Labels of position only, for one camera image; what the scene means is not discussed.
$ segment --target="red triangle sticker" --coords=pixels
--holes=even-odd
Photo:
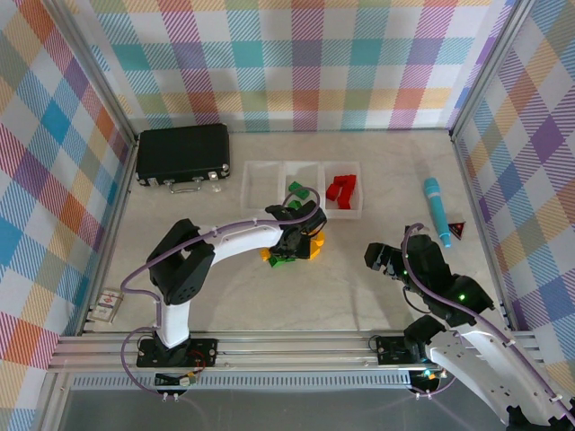
[[[464,227],[465,227],[465,222],[461,222],[461,223],[450,223],[449,224],[449,231],[459,240],[461,241],[461,238],[464,235]]]

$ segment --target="briefcase handle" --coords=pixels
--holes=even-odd
[[[193,193],[195,191],[200,191],[201,190],[201,182],[202,182],[202,177],[194,177],[192,178],[192,180],[194,181],[196,187],[192,187],[192,188],[186,188],[186,189],[174,189],[173,188],[173,184],[174,184],[174,180],[165,180],[164,184],[166,186],[168,186],[168,190],[170,190],[170,193],[172,193],[173,195],[176,193]]]

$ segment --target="plaid wall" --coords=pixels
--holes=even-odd
[[[575,392],[575,0],[538,0],[460,149],[521,329]]]
[[[40,0],[0,2],[0,430],[77,321],[128,147]]]
[[[303,131],[445,127],[513,1],[68,4],[136,128]]]

